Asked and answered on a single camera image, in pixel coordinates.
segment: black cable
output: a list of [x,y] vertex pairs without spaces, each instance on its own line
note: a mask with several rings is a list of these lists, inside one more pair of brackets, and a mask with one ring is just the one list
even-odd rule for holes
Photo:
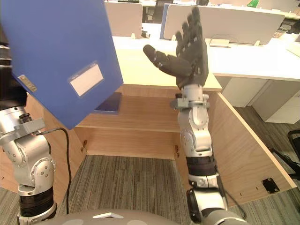
[[62,130],[65,133],[66,139],[67,139],[67,169],[68,169],[68,172],[69,172],[69,183],[67,185],[66,211],[67,211],[67,214],[69,214],[69,192],[70,192],[72,174],[71,174],[71,166],[70,166],[70,158],[69,158],[69,135],[68,135],[68,132],[65,128],[58,127],[58,128],[54,128],[54,129],[51,129],[51,130],[41,132],[37,135],[46,135],[46,134],[49,134],[49,133],[51,133],[53,131],[57,131],[57,130]]
[[238,202],[234,199],[234,197],[228,193],[228,191],[226,191],[226,194],[228,194],[228,196],[233,200],[233,202],[238,206],[238,208],[240,209],[241,213],[243,214],[243,219],[247,218],[247,214],[245,213],[244,209],[240,206],[240,204],[238,204]]

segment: blue book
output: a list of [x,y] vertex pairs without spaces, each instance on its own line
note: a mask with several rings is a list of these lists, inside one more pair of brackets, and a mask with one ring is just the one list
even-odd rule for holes
[[123,83],[103,1],[2,0],[13,75],[72,129]]

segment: desk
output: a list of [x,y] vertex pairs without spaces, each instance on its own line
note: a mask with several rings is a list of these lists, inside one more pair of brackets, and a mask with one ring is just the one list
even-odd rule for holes
[[253,105],[265,122],[300,119],[300,57],[287,50],[295,38],[284,34],[264,46],[210,47],[212,71],[233,106]]
[[[151,44],[159,50],[174,53],[176,42],[127,37],[113,37],[113,41],[124,79],[124,85],[118,90],[122,92],[120,110],[118,115],[92,113],[68,131],[72,174],[75,175],[85,154],[171,159],[176,161],[185,189],[189,189],[185,154],[179,143],[178,112],[169,107],[178,92],[175,79],[155,68],[142,52],[145,44]],[[212,72],[204,90],[210,95],[209,130],[215,158],[228,192],[239,203],[245,203],[269,195],[261,183],[269,177],[280,191],[296,187],[258,136],[219,93],[221,87]],[[27,109],[34,113],[35,119],[44,117],[47,129],[62,127],[31,97]],[[47,137],[50,137],[52,156],[57,161],[54,196],[60,203],[68,184],[62,154],[65,140],[55,133]],[[85,140],[86,148],[80,150]],[[0,157],[1,184],[16,191],[12,164],[2,151]]]

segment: cable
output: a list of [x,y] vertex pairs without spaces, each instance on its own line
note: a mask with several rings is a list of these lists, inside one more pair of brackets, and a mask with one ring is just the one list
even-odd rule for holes
[[212,41],[215,37],[217,37],[217,36],[226,36],[226,37],[228,37],[228,38],[233,38],[234,40],[236,40],[237,43],[239,42],[239,40],[238,40],[237,38],[232,37],[232,36],[229,36],[229,35],[227,35],[227,34],[216,34],[216,35],[212,36],[212,38],[210,39],[210,44],[211,44],[211,41]]
[[247,218],[247,214],[245,213],[244,209],[238,204],[238,202],[234,199],[234,197],[228,193],[228,191],[225,190],[225,193],[228,194],[228,196],[233,200],[233,202],[238,206],[240,209],[241,213],[243,214],[243,219]]
[[57,131],[57,130],[62,130],[65,133],[66,139],[67,139],[67,169],[68,169],[68,172],[69,172],[69,183],[67,185],[66,211],[67,211],[67,214],[69,214],[69,192],[70,192],[72,174],[71,174],[71,166],[70,166],[70,158],[69,158],[69,135],[68,135],[68,132],[65,128],[58,127],[58,128],[54,128],[54,129],[51,129],[51,130],[41,132],[37,135],[46,135],[46,134],[49,134],[49,133],[51,133],[53,131]]

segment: white label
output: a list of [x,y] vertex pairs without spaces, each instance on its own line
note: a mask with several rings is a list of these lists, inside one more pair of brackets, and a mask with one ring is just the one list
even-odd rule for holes
[[98,64],[93,65],[81,75],[73,79],[70,84],[74,90],[81,97],[84,93],[89,91],[97,83],[103,80],[102,73]]

